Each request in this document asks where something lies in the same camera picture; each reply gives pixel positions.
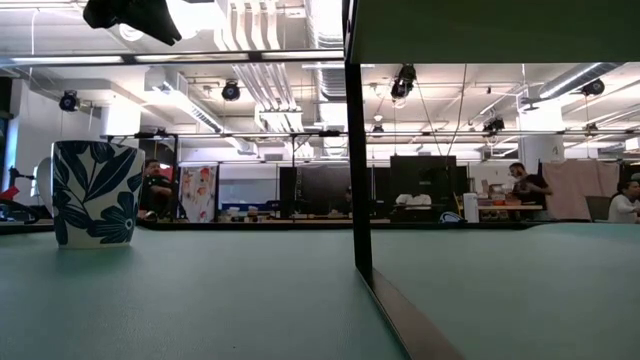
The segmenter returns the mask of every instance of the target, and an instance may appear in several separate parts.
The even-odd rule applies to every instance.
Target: mug
[[[138,213],[144,151],[75,140],[55,142],[52,148],[53,161],[41,162],[36,181],[53,215],[58,245],[128,245]]]

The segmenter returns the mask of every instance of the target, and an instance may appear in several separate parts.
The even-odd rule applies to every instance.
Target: mug handle
[[[38,164],[38,171],[36,171],[36,186],[38,187],[38,194],[44,206],[49,210],[49,214],[53,217],[53,198],[51,196],[52,178],[51,178],[51,157],[46,157]]]

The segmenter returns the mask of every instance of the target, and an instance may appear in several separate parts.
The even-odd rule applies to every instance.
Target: person
[[[158,160],[145,160],[141,191],[139,217],[144,217],[149,211],[162,217],[171,210],[172,184],[169,178],[161,174]]]
[[[332,214],[344,214],[348,215],[353,211],[353,204],[351,203],[351,187],[348,187],[344,192],[344,200],[338,202],[336,206],[331,209]]]
[[[640,185],[637,180],[618,183],[618,191],[611,198],[609,222],[617,224],[638,224],[640,214]]]
[[[549,184],[541,175],[528,174],[522,163],[511,164],[509,171],[517,180],[513,186],[513,195],[522,203],[542,205],[542,211],[531,213],[534,220],[549,220],[546,197],[553,195]]]

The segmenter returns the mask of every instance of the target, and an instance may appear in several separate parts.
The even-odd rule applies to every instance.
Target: office chair
[[[592,222],[606,222],[609,220],[610,198],[606,196],[585,196],[585,200]]]

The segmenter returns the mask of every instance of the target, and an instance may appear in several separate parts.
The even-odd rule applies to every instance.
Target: pink curtain
[[[553,190],[547,208],[555,219],[590,219],[585,196],[611,196],[618,183],[618,164],[567,160],[542,164],[542,176]]]

